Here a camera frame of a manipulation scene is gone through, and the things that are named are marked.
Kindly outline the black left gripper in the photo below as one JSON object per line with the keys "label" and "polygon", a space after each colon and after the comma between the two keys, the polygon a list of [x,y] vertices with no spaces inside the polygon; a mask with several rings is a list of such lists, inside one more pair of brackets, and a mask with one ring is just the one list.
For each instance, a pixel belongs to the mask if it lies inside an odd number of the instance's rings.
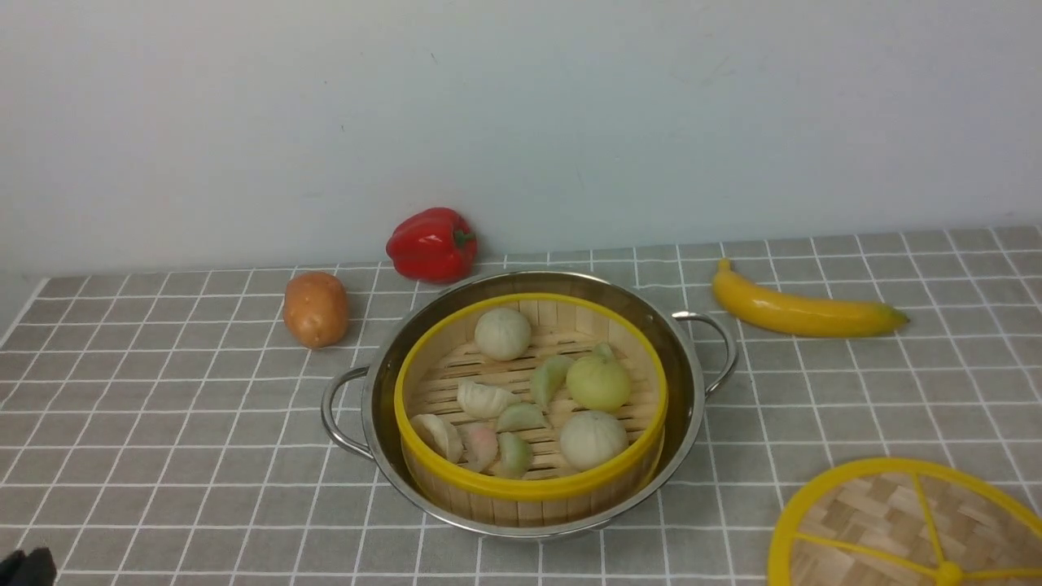
{"label": "black left gripper", "polygon": [[49,548],[14,550],[1,561],[1,586],[55,585],[57,568]]}

